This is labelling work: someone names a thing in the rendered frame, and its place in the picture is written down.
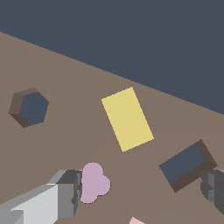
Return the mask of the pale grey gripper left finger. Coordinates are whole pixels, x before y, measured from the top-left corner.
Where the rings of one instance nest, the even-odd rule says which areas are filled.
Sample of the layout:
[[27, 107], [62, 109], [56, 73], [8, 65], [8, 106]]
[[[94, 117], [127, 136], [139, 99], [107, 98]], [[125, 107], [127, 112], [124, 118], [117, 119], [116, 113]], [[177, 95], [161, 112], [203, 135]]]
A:
[[47, 184], [0, 205], [0, 224], [54, 224], [73, 218], [82, 193], [82, 171], [59, 170]]

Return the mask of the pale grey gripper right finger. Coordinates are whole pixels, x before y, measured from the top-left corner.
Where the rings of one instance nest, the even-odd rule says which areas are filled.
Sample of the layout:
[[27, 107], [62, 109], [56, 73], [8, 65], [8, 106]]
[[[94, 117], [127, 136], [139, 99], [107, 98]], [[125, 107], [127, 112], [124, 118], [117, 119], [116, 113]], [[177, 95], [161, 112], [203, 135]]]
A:
[[224, 214], [224, 170], [202, 171], [200, 177], [203, 196]]

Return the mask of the brown board with slots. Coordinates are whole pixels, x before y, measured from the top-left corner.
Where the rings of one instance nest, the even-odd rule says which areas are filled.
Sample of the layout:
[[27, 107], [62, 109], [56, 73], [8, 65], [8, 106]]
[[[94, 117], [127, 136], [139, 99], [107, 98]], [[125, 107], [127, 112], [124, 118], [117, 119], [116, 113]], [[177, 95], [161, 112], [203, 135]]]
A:
[[[130, 87], [154, 138], [122, 151], [102, 99]], [[110, 191], [56, 224], [224, 224], [199, 182], [173, 191], [160, 170], [197, 141], [224, 169], [224, 115], [0, 32], [0, 203], [96, 162]]]

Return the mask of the lilac clover-shaped block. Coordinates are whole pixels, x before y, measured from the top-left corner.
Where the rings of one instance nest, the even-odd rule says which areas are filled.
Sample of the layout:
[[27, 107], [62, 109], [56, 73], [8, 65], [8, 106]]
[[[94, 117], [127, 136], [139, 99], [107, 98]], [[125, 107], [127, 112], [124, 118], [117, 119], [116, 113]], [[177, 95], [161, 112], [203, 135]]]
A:
[[86, 204], [95, 202], [99, 196], [104, 196], [110, 190], [109, 178], [104, 175], [102, 166], [95, 162], [83, 167], [81, 183], [80, 201]]

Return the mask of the pink block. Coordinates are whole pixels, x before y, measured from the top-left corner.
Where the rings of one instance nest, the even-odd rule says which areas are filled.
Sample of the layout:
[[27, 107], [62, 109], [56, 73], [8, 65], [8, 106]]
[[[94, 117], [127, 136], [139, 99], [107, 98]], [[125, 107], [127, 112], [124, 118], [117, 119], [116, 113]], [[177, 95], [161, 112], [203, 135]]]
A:
[[129, 224], [144, 224], [144, 222], [136, 219], [135, 217], [132, 217]]

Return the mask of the yellow rectangular block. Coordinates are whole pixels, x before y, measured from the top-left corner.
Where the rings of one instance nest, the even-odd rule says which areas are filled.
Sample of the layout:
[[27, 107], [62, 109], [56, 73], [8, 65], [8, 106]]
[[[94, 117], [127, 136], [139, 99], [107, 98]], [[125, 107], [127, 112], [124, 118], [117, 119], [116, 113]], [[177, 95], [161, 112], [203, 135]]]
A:
[[122, 152], [154, 139], [133, 87], [101, 99]]

